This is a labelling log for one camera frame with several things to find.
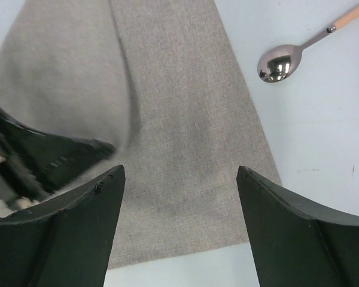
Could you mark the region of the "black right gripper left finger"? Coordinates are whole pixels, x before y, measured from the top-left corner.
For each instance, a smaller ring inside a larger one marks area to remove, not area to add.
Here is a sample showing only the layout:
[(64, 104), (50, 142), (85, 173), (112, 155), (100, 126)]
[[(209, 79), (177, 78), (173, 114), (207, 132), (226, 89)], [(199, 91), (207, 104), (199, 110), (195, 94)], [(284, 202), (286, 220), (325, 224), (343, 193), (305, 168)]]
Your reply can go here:
[(119, 165), (0, 218), (0, 286), (102, 286), (124, 186)]

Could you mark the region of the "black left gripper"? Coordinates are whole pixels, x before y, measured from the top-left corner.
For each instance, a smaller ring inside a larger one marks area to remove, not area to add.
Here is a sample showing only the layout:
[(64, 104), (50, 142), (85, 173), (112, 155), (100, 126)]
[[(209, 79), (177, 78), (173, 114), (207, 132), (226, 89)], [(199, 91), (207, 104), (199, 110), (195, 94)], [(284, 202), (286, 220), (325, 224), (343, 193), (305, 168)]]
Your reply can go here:
[(32, 129), (0, 108), (0, 200), (17, 212), (48, 199), (115, 148), (96, 139), (78, 139)]

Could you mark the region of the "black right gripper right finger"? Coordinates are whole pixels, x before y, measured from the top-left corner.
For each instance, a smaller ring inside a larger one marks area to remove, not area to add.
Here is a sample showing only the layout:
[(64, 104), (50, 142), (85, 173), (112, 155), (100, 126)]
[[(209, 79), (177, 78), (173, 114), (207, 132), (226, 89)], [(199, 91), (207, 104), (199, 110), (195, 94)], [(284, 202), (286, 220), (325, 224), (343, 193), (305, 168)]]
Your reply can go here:
[(359, 216), (240, 167), (236, 177), (261, 286), (359, 286)]

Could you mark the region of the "grey cloth napkin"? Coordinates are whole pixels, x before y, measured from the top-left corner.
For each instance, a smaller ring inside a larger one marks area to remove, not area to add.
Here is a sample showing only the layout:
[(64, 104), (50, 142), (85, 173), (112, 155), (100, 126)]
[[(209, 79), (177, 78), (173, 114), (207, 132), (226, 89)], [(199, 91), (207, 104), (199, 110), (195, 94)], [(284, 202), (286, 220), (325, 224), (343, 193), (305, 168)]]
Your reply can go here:
[(116, 148), (110, 268), (246, 242), (239, 166), (279, 182), (214, 1), (26, 1), (0, 49), (0, 107)]

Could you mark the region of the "wooden handled metal spoon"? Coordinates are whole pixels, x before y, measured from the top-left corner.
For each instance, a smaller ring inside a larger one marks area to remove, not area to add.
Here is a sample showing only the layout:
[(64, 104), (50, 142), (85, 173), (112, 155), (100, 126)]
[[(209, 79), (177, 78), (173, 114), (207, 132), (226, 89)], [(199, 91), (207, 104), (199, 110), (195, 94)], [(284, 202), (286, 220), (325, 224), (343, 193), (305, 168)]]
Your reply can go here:
[(279, 45), (267, 53), (264, 53), (257, 65), (259, 78), (266, 83), (278, 83), (285, 80), (291, 76), (300, 65), (305, 49), (345, 27), (357, 18), (359, 18), (359, 4), (304, 44)]

